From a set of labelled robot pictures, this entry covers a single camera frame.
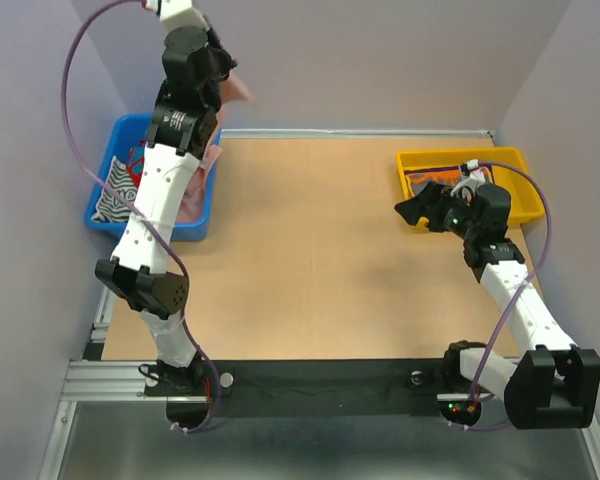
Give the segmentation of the orange towel with grey spots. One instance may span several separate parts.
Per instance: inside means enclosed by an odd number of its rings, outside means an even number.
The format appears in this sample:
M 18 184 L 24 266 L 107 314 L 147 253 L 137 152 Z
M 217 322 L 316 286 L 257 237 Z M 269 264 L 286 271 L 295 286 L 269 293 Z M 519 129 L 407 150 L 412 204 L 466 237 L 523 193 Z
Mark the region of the orange towel with grey spots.
M 477 188 L 476 180 L 469 180 L 458 187 L 465 180 L 459 166 L 438 167 L 429 169 L 417 169 L 402 171 L 405 182 L 404 198 L 410 199 L 417 196 L 429 182 L 443 184 L 452 189 L 457 196 L 470 201 Z

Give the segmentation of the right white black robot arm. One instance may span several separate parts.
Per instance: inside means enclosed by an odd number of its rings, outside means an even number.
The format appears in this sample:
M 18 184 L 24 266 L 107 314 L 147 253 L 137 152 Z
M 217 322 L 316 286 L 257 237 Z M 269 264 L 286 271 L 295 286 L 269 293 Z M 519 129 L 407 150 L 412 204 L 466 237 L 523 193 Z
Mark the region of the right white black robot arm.
M 497 331 L 508 327 L 521 357 L 506 359 L 491 343 L 449 345 L 440 366 L 443 384 L 467 385 L 501 399 L 520 430 L 584 429 L 591 425 L 600 384 L 600 356 L 564 332 L 535 289 L 519 248 L 508 238 L 509 192 L 492 183 L 454 190 L 428 183 L 394 207 L 409 225 L 425 220 L 432 232 L 451 232 L 478 283 L 501 311 Z

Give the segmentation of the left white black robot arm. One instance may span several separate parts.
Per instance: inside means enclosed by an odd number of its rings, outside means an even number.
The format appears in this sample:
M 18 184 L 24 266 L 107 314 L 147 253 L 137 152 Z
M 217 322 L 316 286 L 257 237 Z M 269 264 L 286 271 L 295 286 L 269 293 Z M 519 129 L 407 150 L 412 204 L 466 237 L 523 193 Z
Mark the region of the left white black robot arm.
M 185 190 L 218 127 L 220 84 L 236 63 L 212 28 L 183 26 L 167 34 L 162 65 L 166 78 L 145 135 L 133 210 L 95 275 L 141 315 L 154 338 L 158 359 L 143 375 L 190 394 L 201 386 L 204 368 L 184 321 L 189 278 L 169 271 L 169 242 Z

